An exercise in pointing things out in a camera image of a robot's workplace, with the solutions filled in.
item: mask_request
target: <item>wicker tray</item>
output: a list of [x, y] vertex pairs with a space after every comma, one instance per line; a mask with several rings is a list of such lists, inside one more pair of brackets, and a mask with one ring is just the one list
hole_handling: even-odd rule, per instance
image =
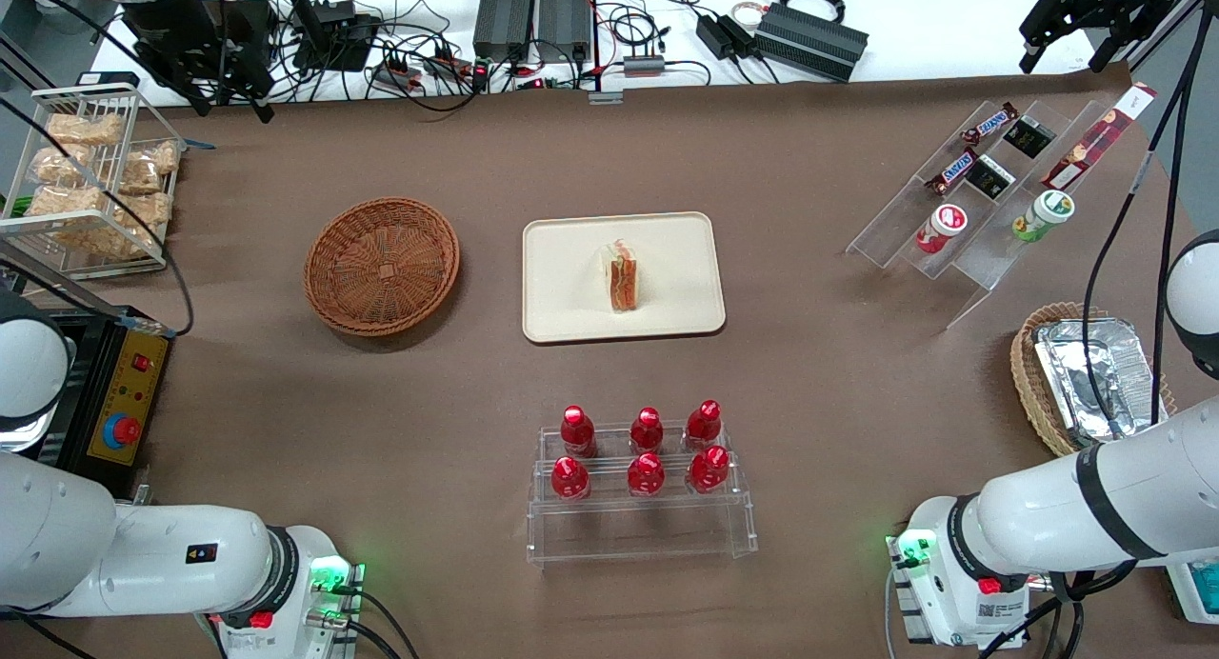
[[322, 229], [305, 261], [305, 295], [332, 329], [388, 336], [432, 315], [457, 281], [457, 234], [413, 199], [374, 199]]
[[[1058, 418], [1058, 406], [1054, 403], [1053, 393], [1041, 373], [1041, 363], [1037, 361], [1037, 352], [1032, 348], [1032, 330], [1051, 320], [1080, 319], [1084, 315], [1084, 307], [1075, 302], [1048, 303], [1039, 311], [1032, 312], [1024, 325], [1012, 339], [1012, 380], [1015, 381], [1015, 391], [1020, 395], [1020, 403], [1028, 415], [1032, 429], [1037, 431], [1041, 442], [1045, 442], [1057, 456], [1073, 454], [1080, 447], [1072, 445], [1067, 429], [1063, 428]], [[1092, 319], [1108, 317], [1108, 312], [1092, 308]], [[1159, 395], [1164, 400], [1164, 408], [1168, 415], [1176, 413], [1176, 404], [1171, 391], [1168, 390], [1163, 374], [1159, 378]]]

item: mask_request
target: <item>clear acrylic shelf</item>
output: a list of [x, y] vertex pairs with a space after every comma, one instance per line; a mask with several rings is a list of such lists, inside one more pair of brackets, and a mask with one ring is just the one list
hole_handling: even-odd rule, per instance
[[[1036, 157], [1024, 155], [1011, 143], [1004, 141], [1003, 133], [1011, 129], [1011, 124], [1006, 124], [1000, 133], [991, 134], [986, 141], [973, 147], [975, 152], [989, 156], [1015, 178], [1015, 181], [996, 199], [990, 199], [970, 181], [957, 181], [945, 196], [928, 190], [925, 183], [944, 172], [964, 151], [962, 130], [980, 124], [1000, 108], [1000, 105], [993, 102], [981, 104], [847, 246], [847, 252], [867, 256], [879, 268], [889, 268], [894, 259], [901, 258], [931, 280], [936, 280], [953, 266], [957, 272], [976, 283], [978, 290], [947, 328], [952, 328], [965, 313], [990, 297], [998, 281], [1028, 251], [1032, 242], [1015, 238], [1012, 234], [1012, 222], [1023, 216], [1037, 195], [1050, 190], [1042, 185], [1042, 178], [1075, 146], [1075, 143], [1079, 143], [1085, 130], [1108, 111], [1101, 102], [1089, 102], [1079, 116], [1067, 118], [1046, 107], [1043, 102], [1032, 102], [1022, 115], [1037, 121], [1056, 135]], [[1067, 191], [1079, 188], [1086, 174], [1085, 172], [1084, 177], [1079, 177]], [[969, 217], [969, 224], [962, 234], [951, 239], [944, 250], [928, 255], [919, 250], [914, 238], [918, 229], [941, 203], [956, 203], [957, 207], [962, 207]]]
[[[656, 559], [698, 554], [729, 554], [734, 559], [757, 552], [753, 502], [736, 452], [729, 452], [729, 475], [714, 491], [698, 495], [685, 486], [692, 452], [681, 445], [684, 420], [663, 421], [661, 446], [664, 486], [647, 498], [627, 490], [627, 469], [634, 460], [630, 425], [596, 430], [597, 458], [581, 459], [591, 493], [563, 502], [551, 490], [550, 474], [563, 456], [558, 429], [541, 429], [539, 459], [529, 488], [527, 559], [538, 566], [558, 562]], [[718, 443], [731, 448], [722, 430]]]

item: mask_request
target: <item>control box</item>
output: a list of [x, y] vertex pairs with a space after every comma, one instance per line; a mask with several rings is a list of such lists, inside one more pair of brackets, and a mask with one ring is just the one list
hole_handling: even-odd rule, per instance
[[538, 0], [538, 39], [545, 63], [592, 61], [590, 0]]
[[474, 52], [494, 61], [525, 61], [534, 0], [478, 0]]

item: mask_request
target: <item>brown tabletop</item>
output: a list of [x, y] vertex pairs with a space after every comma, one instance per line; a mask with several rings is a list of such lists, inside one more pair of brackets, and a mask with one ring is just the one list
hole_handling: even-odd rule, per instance
[[[947, 333], [969, 286], [881, 273], [844, 247], [981, 100], [1074, 113], [1128, 84], [1115, 73], [666, 89], [630, 91], [622, 107], [556, 90], [477, 99], [440, 122], [407, 102], [277, 105], [267, 125], [246, 108], [173, 112], [187, 138], [219, 147], [187, 155], [174, 211], [169, 247], [197, 328], [177, 344], [150, 430], [156, 497], [325, 530], [368, 564], [368, 590], [424, 659], [879, 659], [884, 536], [928, 497], [1051, 458], [1024, 419], [1008, 344], [1042, 303], [1082, 297], [1146, 138], [1128, 133], [1079, 190], [1076, 219]], [[1098, 290], [1145, 342], [1165, 190], [1156, 168]], [[382, 195], [449, 217], [461, 278], [403, 337], [339, 337], [310, 312], [301, 266], [327, 220]], [[524, 339], [528, 222], [684, 211], [714, 222], [722, 333]], [[106, 285], [112, 302], [183, 319], [166, 273]], [[1173, 336], [1165, 368], [1181, 407], [1219, 391]], [[540, 425], [567, 403], [612, 421], [642, 406], [679, 417], [705, 398], [723, 403], [750, 479], [757, 554], [545, 574], [525, 562]], [[1214, 657], [1219, 630], [1174, 619], [1162, 579], [1142, 571], [1090, 599], [1078, 655]], [[215, 655], [184, 616], [49, 625], [100, 659]], [[13, 624], [0, 642], [5, 655], [63, 655]]]

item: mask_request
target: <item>wire rack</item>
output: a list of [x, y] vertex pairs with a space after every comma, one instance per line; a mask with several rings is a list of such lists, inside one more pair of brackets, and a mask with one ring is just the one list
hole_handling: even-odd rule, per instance
[[[173, 143], [179, 157], [187, 149], [187, 143], [169, 125], [169, 122], [139, 94], [139, 90], [135, 90], [133, 85], [127, 85], [127, 83], [52, 88], [35, 90], [30, 96], [35, 105], [34, 119], [43, 127], [49, 124], [54, 113], [69, 113], [69, 116], [89, 118], [106, 116], [119, 118], [121, 135], [117, 141], [93, 146], [89, 163], [98, 181], [111, 194], [119, 194], [129, 152], [154, 149], [166, 141]], [[154, 118], [140, 118], [141, 110], [146, 110], [146, 113]], [[140, 135], [139, 139], [135, 139], [137, 133]], [[117, 205], [113, 203], [113, 200], [105, 199], [100, 208], [89, 208], [89, 211], [45, 213], [44, 216], [15, 213], [17, 200], [34, 194], [39, 186], [73, 188], [80, 184], [78, 180], [66, 180], [65, 177], [59, 177], [52, 181], [35, 180], [34, 177], [30, 177], [29, 169], [35, 152], [50, 144], [34, 129], [29, 129], [26, 135], [17, 173], [13, 175], [9, 196], [5, 200], [2, 212], [0, 212], [0, 234], [9, 235], [13, 244], [21, 246], [21, 250], [29, 252], [30, 256], [35, 256], [44, 264], [55, 268], [56, 272], [72, 278], [72, 280], [156, 272], [156, 269], [165, 268], [166, 263], [160, 247], [156, 246], [156, 242], [150, 242], [144, 233], [138, 233], [133, 225], [123, 224], [116, 217], [116, 213], [121, 211], [116, 208]], [[166, 220], [156, 225], [150, 224], [150, 227], [162, 242], [166, 238], [168, 217], [172, 216], [173, 211], [173, 190], [177, 183], [177, 168], [161, 178], [161, 194], [165, 194], [168, 200]], [[79, 242], [71, 242], [72, 235], [82, 238], [79, 234], [90, 233], [117, 234], [117, 241], [130, 242], [137, 251], [132, 251], [130, 256], [116, 258], [116, 256], [101, 256], [80, 250]], [[69, 239], [69, 242], [62, 242], [63, 239]]]

